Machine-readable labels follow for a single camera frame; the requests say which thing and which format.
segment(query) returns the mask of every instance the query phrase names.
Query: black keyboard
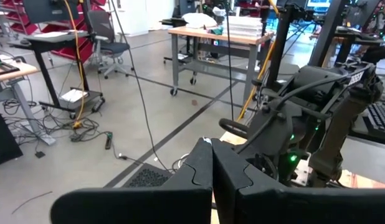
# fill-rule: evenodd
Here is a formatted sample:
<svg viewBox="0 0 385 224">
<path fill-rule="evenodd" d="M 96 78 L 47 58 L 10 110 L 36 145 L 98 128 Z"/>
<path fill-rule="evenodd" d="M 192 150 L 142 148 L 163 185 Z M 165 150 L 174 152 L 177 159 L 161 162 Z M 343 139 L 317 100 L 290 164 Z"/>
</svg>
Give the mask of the black keyboard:
<svg viewBox="0 0 385 224">
<path fill-rule="evenodd" d="M 369 116 L 364 122 L 371 135 L 385 138 L 385 97 L 368 107 Z"/>
</svg>

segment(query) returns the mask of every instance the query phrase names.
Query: white wall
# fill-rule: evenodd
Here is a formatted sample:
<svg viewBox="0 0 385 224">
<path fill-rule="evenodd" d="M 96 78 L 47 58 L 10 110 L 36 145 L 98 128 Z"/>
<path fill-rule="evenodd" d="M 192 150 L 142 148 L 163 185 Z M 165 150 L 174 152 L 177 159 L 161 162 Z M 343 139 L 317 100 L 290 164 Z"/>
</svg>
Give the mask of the white wall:
<svg viewBox="0 0 385 224">
<path fill-rule="evenodd" d="M 148 33 L 148 13 L 146 10 L 146 0 L 120 0 L 121 9 L 116 8 L 123 31 L 128 36 L 136 36 Z M 115 33 L 121 32 L 116 15 L 112 13 L 113 28 Z"/>
<path fill-rule="evenodd" d="M 162 19 L 169 19 L 172 17 L 174 9 L 174 0 L 145 0 L 147 7 L 147 21 L 150 30 L 162 29 L 163 26 L 159 22 Z"/>
</svg>

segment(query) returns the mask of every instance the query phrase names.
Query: black rubber mat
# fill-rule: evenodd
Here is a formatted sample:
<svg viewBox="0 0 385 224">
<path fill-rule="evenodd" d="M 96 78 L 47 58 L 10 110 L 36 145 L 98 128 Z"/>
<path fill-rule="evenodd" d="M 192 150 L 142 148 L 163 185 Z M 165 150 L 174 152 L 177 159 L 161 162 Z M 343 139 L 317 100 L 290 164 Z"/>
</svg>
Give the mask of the black rubber mat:
<svg viewBox="0 0 385 224">
<path fill-rule="evenodd" d="M 144 164 L 123 187 L 158 187 L 163 185 L 171 176 L 172 174 L 168 171 Z"/>
</svg>

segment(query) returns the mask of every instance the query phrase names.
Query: chair seat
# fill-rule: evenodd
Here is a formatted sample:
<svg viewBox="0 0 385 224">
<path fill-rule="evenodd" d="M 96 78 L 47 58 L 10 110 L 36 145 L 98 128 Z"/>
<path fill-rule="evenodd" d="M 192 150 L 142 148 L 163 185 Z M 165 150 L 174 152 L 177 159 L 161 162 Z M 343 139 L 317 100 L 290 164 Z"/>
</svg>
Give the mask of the chair seat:
<svg viewBox="0 0 385 224">
<path fill-rule="evenodd" d="M 101 50 L 111 51 L 113 54 L 122 53 L 130 49 L 130 45 L 126 43 L 102 43 Z"/>
</svg>

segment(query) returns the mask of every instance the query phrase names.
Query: green led light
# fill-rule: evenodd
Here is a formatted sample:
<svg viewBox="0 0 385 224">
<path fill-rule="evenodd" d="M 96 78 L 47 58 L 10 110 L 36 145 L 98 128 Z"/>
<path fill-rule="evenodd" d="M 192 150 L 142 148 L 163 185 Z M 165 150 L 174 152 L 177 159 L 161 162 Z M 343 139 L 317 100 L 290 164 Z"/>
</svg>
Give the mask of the green led light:
<svg viewBox="0 0 385 224">
<path fill-rule="evenodd" d="M 291 162 L 295 162 L 297 159 L 298 159 L 298 156 L 296 156 L 296 155 L 293 155 L 290 158 Z"/>
</svg>

